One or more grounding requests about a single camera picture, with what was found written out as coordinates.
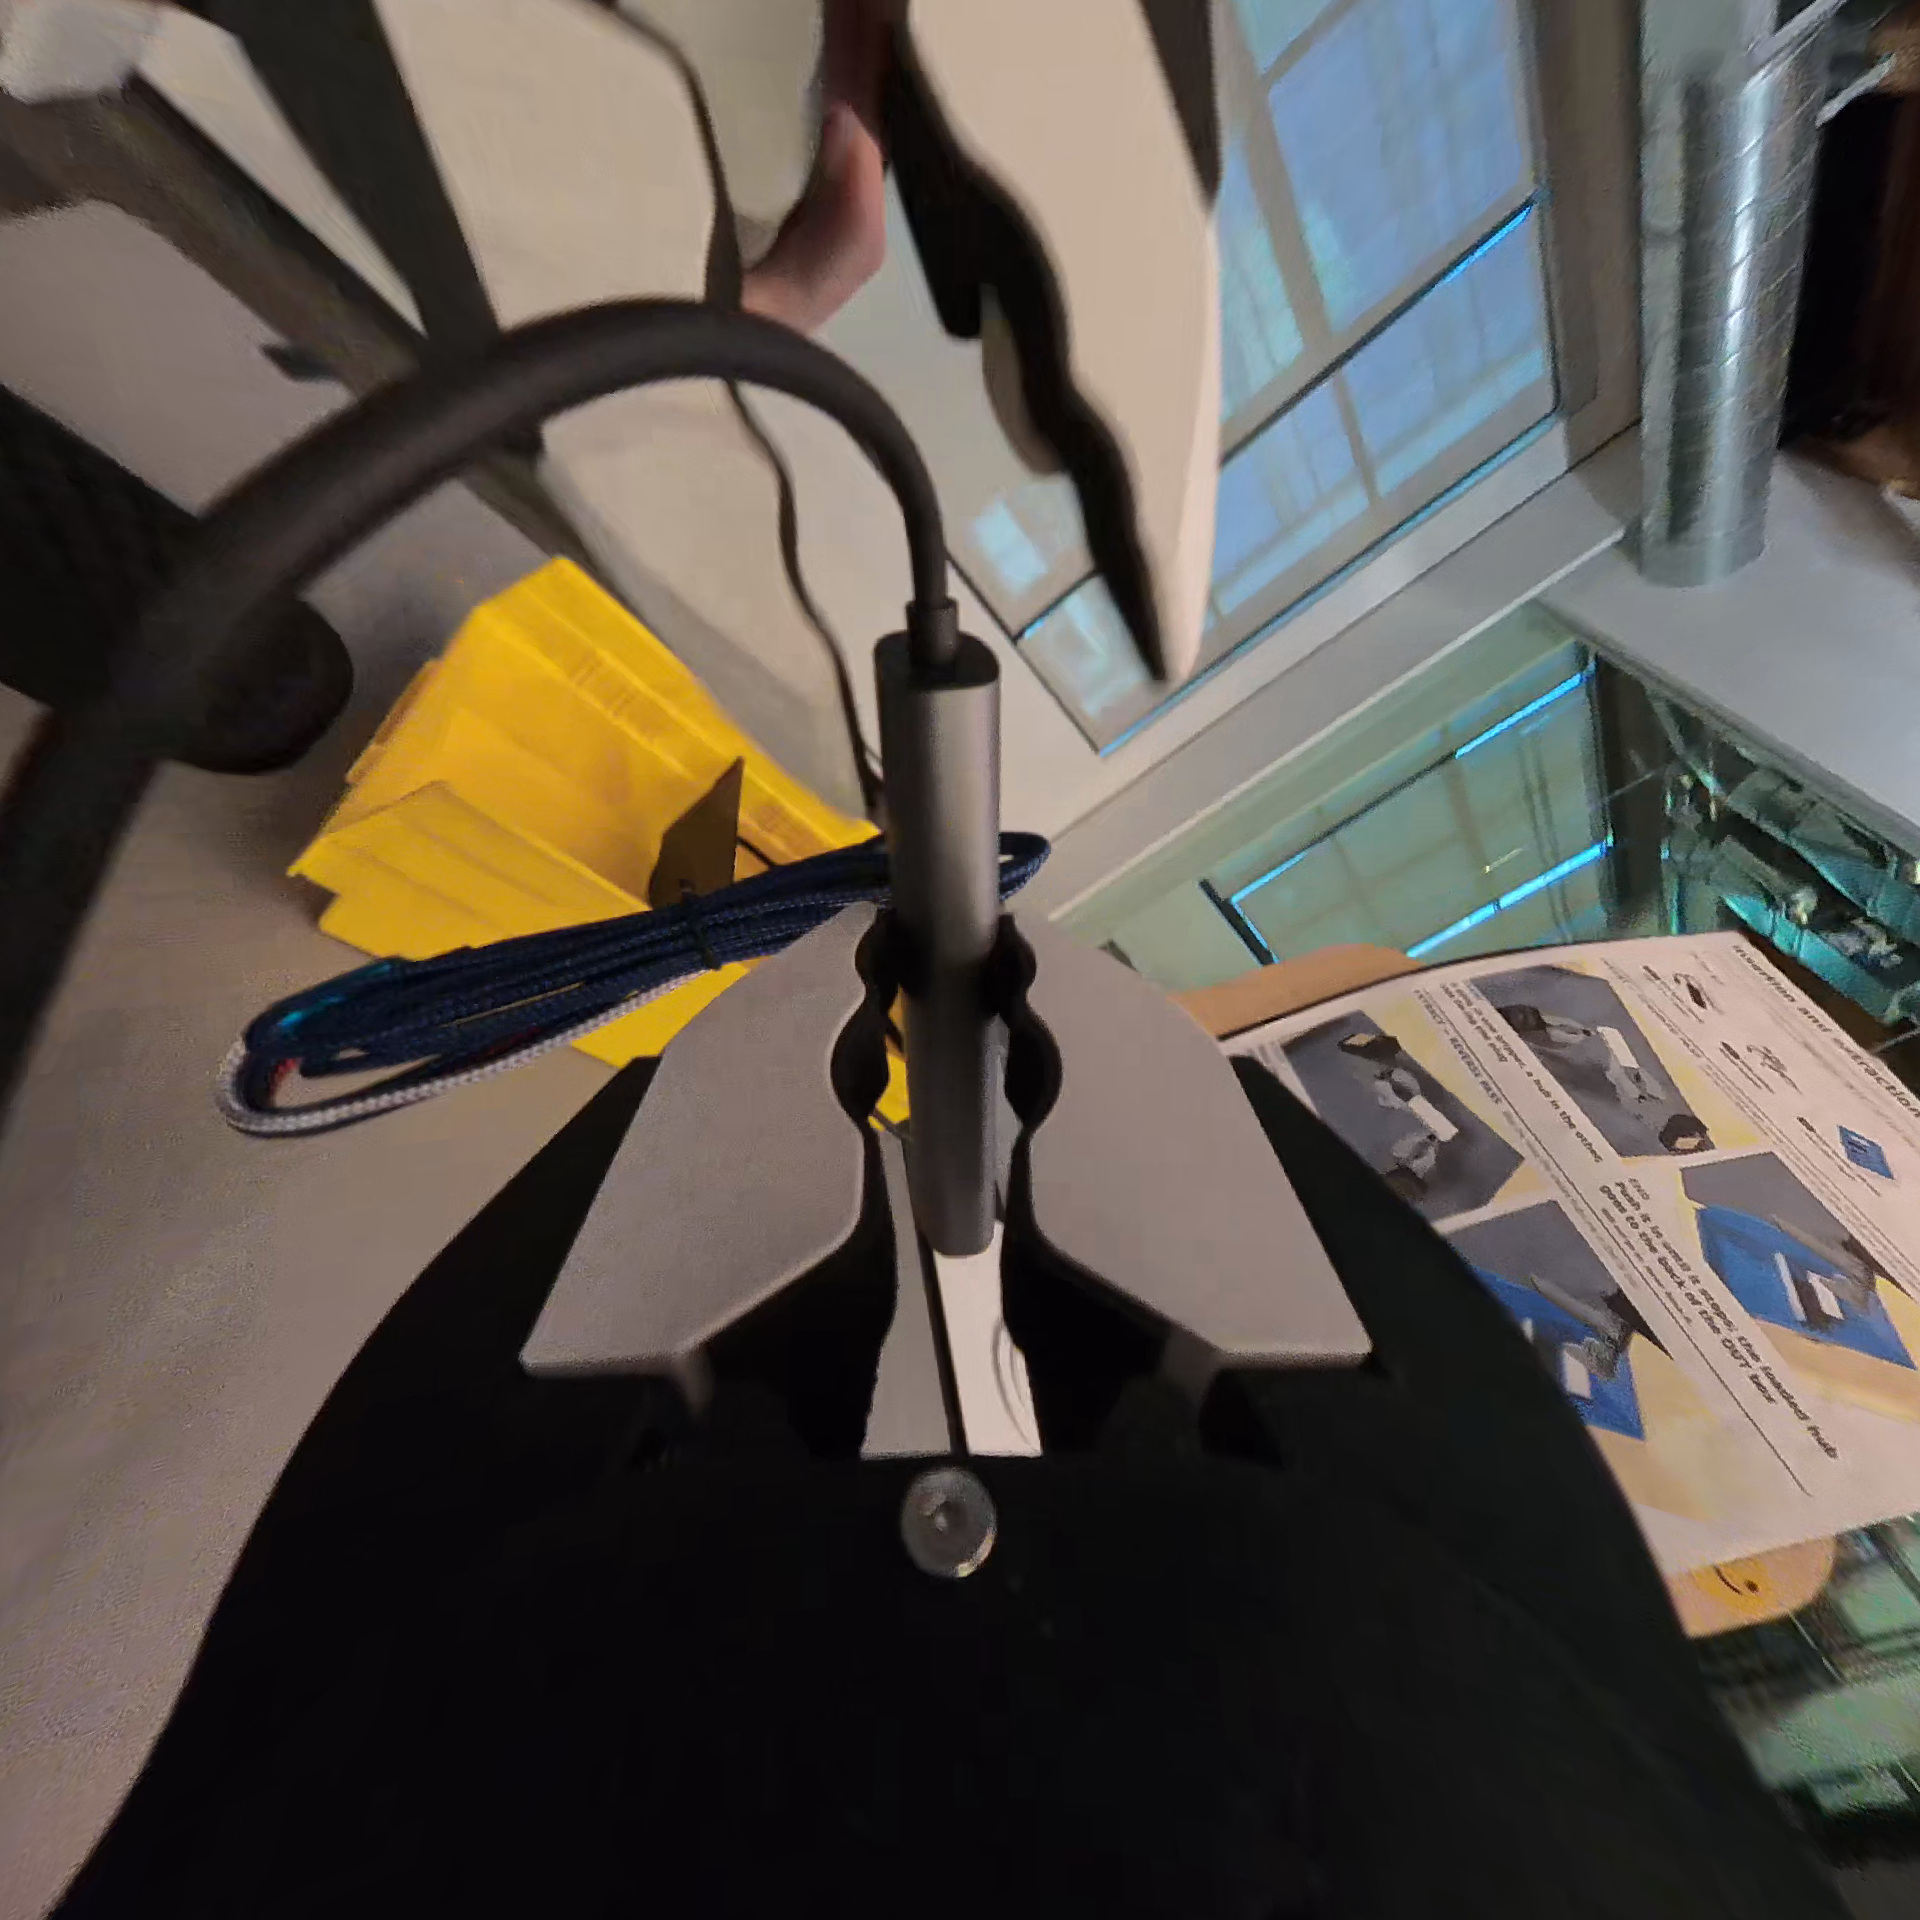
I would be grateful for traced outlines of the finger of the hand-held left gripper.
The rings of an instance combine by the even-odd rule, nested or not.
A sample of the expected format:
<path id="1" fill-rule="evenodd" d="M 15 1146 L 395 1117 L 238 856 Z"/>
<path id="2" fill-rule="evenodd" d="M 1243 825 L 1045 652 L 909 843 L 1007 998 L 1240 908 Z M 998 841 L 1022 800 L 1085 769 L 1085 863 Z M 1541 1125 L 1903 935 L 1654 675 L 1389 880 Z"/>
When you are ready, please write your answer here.
<path id="1" fill-rule="evenodd" d="M 940 324 L 1067 481 L 1144 670 L 1187 682 L 1222 423 L 1214 7 L 900 5 L 881 127 Z"/>

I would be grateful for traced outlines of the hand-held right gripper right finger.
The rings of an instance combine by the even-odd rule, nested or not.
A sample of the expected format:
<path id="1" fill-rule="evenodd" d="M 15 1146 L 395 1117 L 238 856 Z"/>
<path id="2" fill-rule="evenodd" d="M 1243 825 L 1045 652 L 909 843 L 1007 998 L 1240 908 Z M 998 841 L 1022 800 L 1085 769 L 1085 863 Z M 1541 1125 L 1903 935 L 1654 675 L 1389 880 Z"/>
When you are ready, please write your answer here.
<path id="1" fill-rule="evenodd" d="M 1140 1383 L 1374 1352 L 1233 1064 L 1162 991 L 1056 927 L 996 947 L 1002 1322 L 1039 1437 L 1097 1437 Z"/>

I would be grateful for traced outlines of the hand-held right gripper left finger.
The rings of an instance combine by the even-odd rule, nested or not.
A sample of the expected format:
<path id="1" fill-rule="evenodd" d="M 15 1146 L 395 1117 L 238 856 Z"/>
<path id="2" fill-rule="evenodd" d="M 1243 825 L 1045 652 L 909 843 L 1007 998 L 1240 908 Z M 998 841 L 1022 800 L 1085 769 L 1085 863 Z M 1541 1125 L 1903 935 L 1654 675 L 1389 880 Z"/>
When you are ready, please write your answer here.
<path id="1" fill-rule="evenodd" d="M 663 1381 L 691 1413 L 773 1397 L 802 1437 L 864 1437 L 900 1281 L 868 1117 L 886 1084 L 852 904 L 763 960 L 659 1056 L 519 1364 Z"/>

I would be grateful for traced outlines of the thin black cable small plug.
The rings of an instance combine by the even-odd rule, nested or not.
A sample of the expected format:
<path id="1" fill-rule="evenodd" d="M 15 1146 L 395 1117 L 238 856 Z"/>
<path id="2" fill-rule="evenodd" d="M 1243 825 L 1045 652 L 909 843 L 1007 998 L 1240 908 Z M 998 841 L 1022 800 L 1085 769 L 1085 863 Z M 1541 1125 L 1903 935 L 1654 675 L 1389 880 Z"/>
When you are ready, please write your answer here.
<path id="1" fill-rule="evenodd" d="M 830 107 L 876 134 L 889 5 L 615 5 L 689 86 L 714 191 L 706 301 L 739 311 L 742 276 L 802 201 Z M 736 385 L 650 391 L 687 433 L 645 512 L 645 622 L 732 718 L 840 811 L 881 786 L 854 675 L 799 561 L 793 476 Z"/>

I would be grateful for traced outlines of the yellow plastic bin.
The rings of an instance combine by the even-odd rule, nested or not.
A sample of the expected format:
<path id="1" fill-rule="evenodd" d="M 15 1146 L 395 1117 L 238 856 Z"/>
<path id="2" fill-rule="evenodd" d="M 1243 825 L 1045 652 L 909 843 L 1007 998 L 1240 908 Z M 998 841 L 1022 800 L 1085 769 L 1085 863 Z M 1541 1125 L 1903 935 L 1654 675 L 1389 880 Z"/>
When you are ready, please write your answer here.
<path id="1" fill-rule="evenodd" d="M 370 956 L 648 908 L 667 831 L 742 767 L 732 876 L 876 839 L 754 745 L 631 613 L 553 558 L 412 676 L 287 874 Z"/>

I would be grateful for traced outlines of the person's left hand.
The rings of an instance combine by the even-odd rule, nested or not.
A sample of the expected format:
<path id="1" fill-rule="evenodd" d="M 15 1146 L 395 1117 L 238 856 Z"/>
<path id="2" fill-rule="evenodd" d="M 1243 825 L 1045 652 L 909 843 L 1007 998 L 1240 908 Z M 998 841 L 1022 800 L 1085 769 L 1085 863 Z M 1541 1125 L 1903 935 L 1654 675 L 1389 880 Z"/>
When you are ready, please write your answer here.
<path id="1" fill-rule="evenodd" d="M 849 105 L 836 103 L 823 115 L 806 193 L 739 276 L 737 308 L 812 336 L 878 274 L 886 253 L 881 145 Z"/>

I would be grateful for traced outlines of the instruction poster board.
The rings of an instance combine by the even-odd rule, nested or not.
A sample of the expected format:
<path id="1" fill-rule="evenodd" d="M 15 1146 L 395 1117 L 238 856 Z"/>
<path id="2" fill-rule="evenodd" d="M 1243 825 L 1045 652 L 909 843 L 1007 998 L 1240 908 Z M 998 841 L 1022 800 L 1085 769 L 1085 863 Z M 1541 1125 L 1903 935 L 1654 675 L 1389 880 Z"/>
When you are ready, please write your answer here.
<path id="1" fill-rule="evenodd" d="M 1533 1352 L 1706 1639 L 1916 1633 L 1916 1077 L 1737 933 L 1181 992 Z"/>

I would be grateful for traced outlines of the black quilted cushion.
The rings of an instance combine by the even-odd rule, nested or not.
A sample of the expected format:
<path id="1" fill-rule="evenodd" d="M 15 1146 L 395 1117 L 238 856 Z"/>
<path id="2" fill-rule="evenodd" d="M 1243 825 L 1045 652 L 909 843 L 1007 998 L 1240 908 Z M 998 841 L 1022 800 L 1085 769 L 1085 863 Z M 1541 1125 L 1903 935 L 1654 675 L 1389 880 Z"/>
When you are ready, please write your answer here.
<path id="1" fill-rule="evenodd" d="M 78 709 L 192 546 L 198 521 L 12 391 L 1 393 L 1 685 Z M 207 775 L 293 767 L 356 685 L 342 637 L 293 603 L 172 759 Z"/>

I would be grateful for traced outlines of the silver ventilation duct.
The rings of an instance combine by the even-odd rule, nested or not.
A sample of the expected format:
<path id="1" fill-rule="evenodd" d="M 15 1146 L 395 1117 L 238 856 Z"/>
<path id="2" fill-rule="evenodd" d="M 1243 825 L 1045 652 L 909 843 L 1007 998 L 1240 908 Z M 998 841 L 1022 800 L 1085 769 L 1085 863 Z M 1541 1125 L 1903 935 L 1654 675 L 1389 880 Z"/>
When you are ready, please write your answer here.
<path id="1" fill-rule="evenodd" d="M 1764 553 L 1839 2 L 1639 7 L 1639 573 Z"/>

